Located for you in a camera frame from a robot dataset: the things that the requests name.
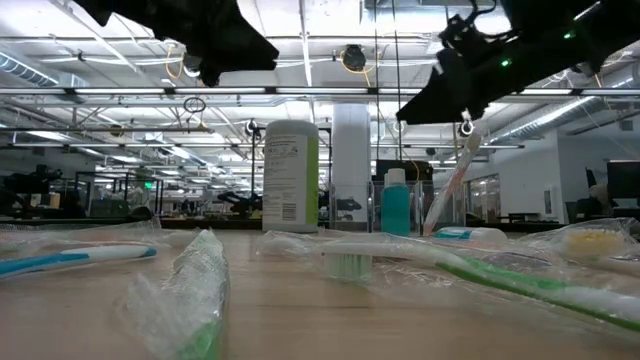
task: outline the white toothbrush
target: white toothbrush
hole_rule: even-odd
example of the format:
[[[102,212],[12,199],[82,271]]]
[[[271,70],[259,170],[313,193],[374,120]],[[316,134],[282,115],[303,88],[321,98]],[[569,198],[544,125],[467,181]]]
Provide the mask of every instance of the white toothbrush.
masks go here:
[[[0,260],[0,279],[30,273],[112,260],[155,256],[156,249],[140,245],[98,246],[61,251],[57,254]]]

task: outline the white cap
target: white cap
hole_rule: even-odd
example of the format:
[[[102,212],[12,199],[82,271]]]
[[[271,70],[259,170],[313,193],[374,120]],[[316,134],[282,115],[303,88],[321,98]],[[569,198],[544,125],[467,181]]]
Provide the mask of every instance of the white cap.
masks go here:
[[[405,184],[404,169],[389,169],[389,172],[387,173],[387,175],[388,175],[388,181],[387,181],[388,186]]]

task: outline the ceiling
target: ceiling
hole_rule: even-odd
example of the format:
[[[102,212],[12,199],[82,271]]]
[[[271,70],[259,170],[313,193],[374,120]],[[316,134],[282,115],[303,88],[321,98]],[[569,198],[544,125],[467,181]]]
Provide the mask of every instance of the ceiling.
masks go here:
[[[196,78],[190,77],[181,69],[184,48],[180,44],[157,41],[153,39],[151,30],[120,16],[112,16],[107,26],[102,28],[82,8],[70,2],[68,6],[82,22],[81,24],[72,20],[61,10],[62,5],[54,6],[51,1],[3,0],[2,12],[0,12],[0,52],[11,54],[44,74],[57,76],[74,74],[91,87],[200,86]],[[442,48],[436,34],[444,28],[446,16],[445,7],[441,6],[443,1],[429,3],[432,6],[424,7],[419,11],[403,5],[397,13],[395,23],[388,12],[380,15],[376,30],[371,21],[370,12],[361,11],[362,6],[358,0],[302,0],[301,2],[239,0],[238,4],[243,16],[280,50],[280,58],[275,71],[225,73],[220,80],[220,86],[366,87],[369,84],[392,88],[421,88],[426,84],[435,63],[436,52]],[[460,1],[450,3],[465,4]],[[304,10],[304,21],[300,15],[301,7]],[[468,7],[452,7],[450,10],[466,11]],[[301,39],[303,22],[308,35],[308,69],[305,66],[304,42]],[[500,9],[494,14],[479,18],[477,25],[485,32],[494,33],[509,27]],[[105,38],[112,49],[109,50],[104,44],[96,41],[95,34]],[[379,38],[377,47],[379,68],[369,71],[366,76],[346,71],[340,61],[340,53],[345,46],[361,45],[368,57],[367,68],[369,68],[375,59],[374,37],[376,35],[382,37]],[[121,54],[132,66],[118,58],[113,50]],[[568,76],[573,79],[574,84],[588,84],[584,79],[571,74]],[[545,79],[534,85],[562,86],[563,84],[555,81],[556,79],[558,78]],[[14,75],[0,73],[0,86],[29,87],[33,85]],[[86,127],[121,124],[123,127],[164,129],[187,125],[197,127],[201,123],[211,132],[167,132],[163,134],[162,139],[176,143],[221,144],[246,142],[244,126],[251,119],[259,125],[266,126],[269,122],[279,119],[309,121],[313,115],[314,122],[320,127],[330,127],[333,103],[344,101],[337,97],[318,97],[310,102],[309,97],[243,96],[242,106],[239,107],[236,96],[210,96],[206,97],[207,109],[201,114],[191,116],[187,124],[189,114],[184,114],[179,120],[175,114],[176,110],[178,115],[183,112],[181,103],[184,99],[180,96],[174,99],[148,96],[122,98],[93,96],[89,97],[89,101],[82,106],[74,105],[69,101],[59,101],[53,97],[15,97],[12,100],[24,106],[40,108],[60,122],[53,125],[52,122],[47,122],[48,126],[70,126],[73,124],[74,111],[76,119],[84,120],[82,126]],[[123,101],[132,101],[132,103],[152,101],[157,106],[143,107],[133,104],[118,107],[114,105]],[[402,130],[401,136],[405,143],[449,144],[453,140],[451,125],[421,125],[398,129],[394,114],[406,99],[399,102],[393,97],[385,98],[379,104],[379,113],[376,111],[374,99],[366,101],[369,102],[372,119],[381,119],[380,121],[385,124],[382,143],[393,144],[396,141],[395,138],[400,135],[398,130]],[[489,131],[499,131],[522,116],[554,101],[558,100],[543,98],[535,102],[522,98],[501,100],[491,104],[483,119],[476,125],[482,125]],[[26,123],[29,123],[27,120],[34,124],[33,119],[25,119]],[[37,124],[43,125],[43,122],[38,121]],[[119,138],[109,133],[85,133],[77,136],[91,137],[93,141],[101,142],[139,140],[139,137],[133,137],[132,133],[126,133]],[[322,136],[325,142],[329,141],[328,135],[322,133]],[[381,151],[381,157],[394,158],[396,155],[392,150]],[[191,149],[189,151],[211,164],[224,162],[244,164],[244,166],[247,164],[244,161],[248,155],[246,149],[240,151]],[[157,154],[153,153],[154,150],[148,152],[137,155],[144,155],[145,160],[155,160],[157,163],[167,163],[172,160],[171,156],[169,160],[158,158]],[[424,149],[407,149],[407,155],[421,160],[428,158]],[[443,159],[443,156],[447,155],[449,153],[441,151],[433,159]],[[323,156],[328,158],[328,150],[325,147],[321,147],[321,158]],[[178,159],[177,163],[182,164],[182,159]]]

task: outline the wooden table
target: wooden table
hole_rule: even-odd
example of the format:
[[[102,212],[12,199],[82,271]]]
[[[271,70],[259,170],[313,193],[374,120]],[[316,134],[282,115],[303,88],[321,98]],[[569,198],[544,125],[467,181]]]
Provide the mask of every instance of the wooden table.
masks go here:
[[[217,235],[231,271],[229,359],[640,357],[640,349],[629,345],[565,339],[478,313],[385,299],[322,279],[305,264],[254,255],[258,232]],[[0,282],[0,358],[153,359],[123,331],[113,303],[134,273],[161,278],[179,252]]]

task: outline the plastic wrapper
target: plastic wrapper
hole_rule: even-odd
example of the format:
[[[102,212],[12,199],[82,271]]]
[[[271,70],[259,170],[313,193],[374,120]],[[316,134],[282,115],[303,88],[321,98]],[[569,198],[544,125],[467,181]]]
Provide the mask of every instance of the plastic wrapper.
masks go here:
[[[427,213],[427,218],[424,222],[424,233],[431,234],[433,228],[436,226],[440,215],[447,202],[451,198],[451,195],[454,191],[462,185],[462,178],[464,177],[465,172],[471,165],[473,158],[476,156],[478,149],[480,148],[480,142],[482,141],[482,136],[480,136],[480,130],[475,128],[473,133],[467,139],[465,143],[464,149],[462,150],[462,156],[456,165],[456,168],[453,170],[451,177],[447,181],[446,185],[443,188],[443,191],[440,191],[438,196],[433,200],[431,204],[431,208],[429,208],[429,212]]]
[[[640,276],[640,244],[635,219],[599,219],[561,229],[527,235],[518,241],[541,251],[551,251],[571,264]]]
[[[157,285],[138,275],[117,310],[158,358],[215,360],[223,356],[228,293],[222,244],[202,231],[173,262],[168,280]]]
[[[0,225],[0,259],[98,245],[186,246],[193,232],[163,230],[158,219],[112,226]]]
[[[341,271],[336,273],[335,268],[327,267],[325,250],[336,244],[357,244],[378,251],[374,254],[369,276],[359,278],[356,283],[380,296],[430,308],[453,307],[460,311],[481,312],[497,321],[514,323],[519,327],[557,331],[559,335],[593,336],[594,339],[607,335],[608,340],[605,341],[631,341],[634,345],[640,341],[636,332],[640,328],[633,330],[614,324],[616,316],[625,318],[630,315],[630,309],[640,306],[640,281],[573,267],[550,249],[517,244],[468,247],[461,243],[439,244],[427,239],[401,238],[389,234],[343,233],[337,237],[313,237],[270,232],[259,239],[257,250],[262,255],[283,255],[308,262],[320,274],[335,280],[354,281],[352,276],[343,276]],[[475,279],[461,277],[459,273],[453,275],[455,271],[437,266],[437,261],[419,261],[415,256],[407,256],[407,249],[412,253],[422,246],[454,254],[471,262],[482,262],[484,265],[472,274],[476,275]],[[490,281],[504,279],[504,271],[510,274],[507,279],[514,279],[502,283],[507,287],[487,285]],[[561,291],[557,294],[559,297],[548,296],[546,300],[552,301],[544,301],[544,295],[557,289],[559,284],[570,284],[582,292],[579,296],[567,298],[565,295],[568,292],[565,294]],[[535,291],[541,295],[523,296]],[[613,302],[598,304],[603,292],[616,292],[619,296],[616,295]],[[575,308],[606,311],[605,315],[614,323],[590,316],[584,311],[567,309],[561,305],[562,301],[578,305]],[[638,318],[634,314],[630,316],[633,321]]]

